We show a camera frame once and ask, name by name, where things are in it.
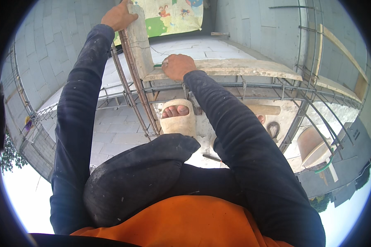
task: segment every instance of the sky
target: sky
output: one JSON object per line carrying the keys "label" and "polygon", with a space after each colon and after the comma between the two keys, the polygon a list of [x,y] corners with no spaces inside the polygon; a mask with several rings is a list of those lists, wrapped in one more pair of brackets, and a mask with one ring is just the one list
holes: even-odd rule
{"label": "sky", "polygon": [[[30,166],[14,167],[3,176],[5,188],[20,221],[27,232],[53,234],[49,221],[49,198],[51,184]],[[329,203],[327,210],[320,213],[326,231],[326,246],[337,247],[346,238],[356,223],[371,192],[371,175],[363,188],[337,208]]]}

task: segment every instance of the tree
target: tree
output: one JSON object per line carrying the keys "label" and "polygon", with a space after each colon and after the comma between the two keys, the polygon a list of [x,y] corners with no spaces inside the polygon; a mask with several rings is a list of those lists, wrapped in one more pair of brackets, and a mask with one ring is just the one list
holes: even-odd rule
{"label": "tree", "polygon": [[369,165],[363,172],[363,174],[356,179],[355,184],[356,184],[356,190],[361,189],[370,179],[370,169],[371,165]]}
{"label": "tree", "polygon": [[318,213],[324,212],[327,209],[328,203],[330,202],[329,193],[321,196],[316,196],[315,198],[309,200],[312,208],[314,208]]}
{"label": "tree", "polygon": [[27,165],[28,161],[25,157],[15,150],[11,143],[11,137],[8,131],[5,132],[5,141],[4,141],[4,151],[0,157],[0,166],[1,172],[4,174],[4,171],[11,171],[13,166],[16,165],[19,168],[22,168],[24,165]]}

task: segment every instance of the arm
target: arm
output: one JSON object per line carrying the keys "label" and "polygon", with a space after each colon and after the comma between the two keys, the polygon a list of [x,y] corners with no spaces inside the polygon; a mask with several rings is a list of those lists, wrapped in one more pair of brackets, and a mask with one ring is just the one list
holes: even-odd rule
{"label": "arm", "polygon": [[126,1],[113,7],[92,28],[77,62],[69,73],[58,104],[56,152],[51,176],[50,221],[56,234],[71,234],[94,226],[84,207],[84,185],[89,178],[93,124],[104,67],[114,30],[137,19]]}
{"label": "arm", "polygon": [[205,72],[190,66],[190,60],[177,60],[168,57],[163,70],[176,80],[175,75],[184,75],[184,83],[206,113],[226,156],[232,157],[224,163],[244,191],[261,233],[294,246],[324,246],[319,214],[254,113]]}

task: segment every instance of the orange shirt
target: orange shirt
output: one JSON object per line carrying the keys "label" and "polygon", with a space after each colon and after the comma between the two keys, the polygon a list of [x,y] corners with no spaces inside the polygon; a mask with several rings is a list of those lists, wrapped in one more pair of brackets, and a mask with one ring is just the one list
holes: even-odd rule
{"label": "orange shirt", "polygon": [[262,236],[245,208],[212,196],[174,196],[117,226],[85,227],[71,235],[140,246],[291,246]]}

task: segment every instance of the bucket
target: bucket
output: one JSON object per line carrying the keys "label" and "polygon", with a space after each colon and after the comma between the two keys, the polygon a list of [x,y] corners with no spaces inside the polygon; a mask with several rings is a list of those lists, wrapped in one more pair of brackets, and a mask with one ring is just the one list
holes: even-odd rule
{"label": "bucket", "polygon": [[[326,138],[326,140],[329,144],[332,143],[331,138]],[[301,154],[301,165],[305,168],[318,165],[331,155],[323,138],[314,127],[309,127],[302,132],[298,137],[297,143]]]}

